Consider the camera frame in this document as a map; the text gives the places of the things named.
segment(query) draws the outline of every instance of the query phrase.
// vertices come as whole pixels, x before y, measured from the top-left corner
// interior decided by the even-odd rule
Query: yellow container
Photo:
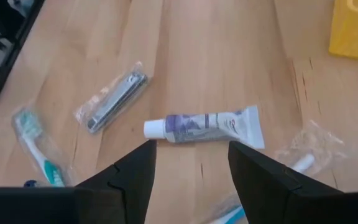
[[[358,0],[336,0],[329,51],[358,58]]]

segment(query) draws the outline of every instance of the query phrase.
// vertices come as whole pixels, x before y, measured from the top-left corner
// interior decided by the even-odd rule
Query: toothbrush
[[[22,110],[16,115],[14,122],[18,135],[27,145],[48,182],[55,187],[64,187],[63,176],[59,167],[49,161],[35,143],[35,139],[42,134],[37,116],[29,110]]]
[[[304,157],[302,157],[293,167],[292,169],[299,172],[304,173],[308,170],[314,163],[314,155],[312,153],[308,153]],[[235,224],[240,219],[244,218],[246,215],[242,206],[237,207],[230,211],[227,215],[218,218],[217,220],[211,222],[210,224]]]

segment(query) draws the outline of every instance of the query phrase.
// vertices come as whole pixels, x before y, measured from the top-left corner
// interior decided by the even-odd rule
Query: purple label
[[[189,129],[201,129],[196,122],[192,120],[194,115],[168,115],[165,119],[165,131],[184,132]]]

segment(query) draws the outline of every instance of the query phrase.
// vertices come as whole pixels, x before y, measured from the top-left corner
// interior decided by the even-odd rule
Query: toothpaste tube
[[[168,115],[165,119],[146,121],[144,136],[174,143],[236,140],[254,149],[265,147],[257,106],[233,113]]]

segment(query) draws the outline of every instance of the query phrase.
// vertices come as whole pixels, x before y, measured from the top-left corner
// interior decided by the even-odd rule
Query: wooden surface
[[[32,100],[86,179],[142,144],[171,113],[257,104],[272,155],[313,119],[354,153],[318,179],[358,190],[358,60],[328,55],[333,1],[48,0],[0,96],[0,185],[36,179],[11,116]],[[73,112],[140,60],[152,82],[102,133]],[[147,223],[189,223],[235,192],[227,143],[158,143]]]

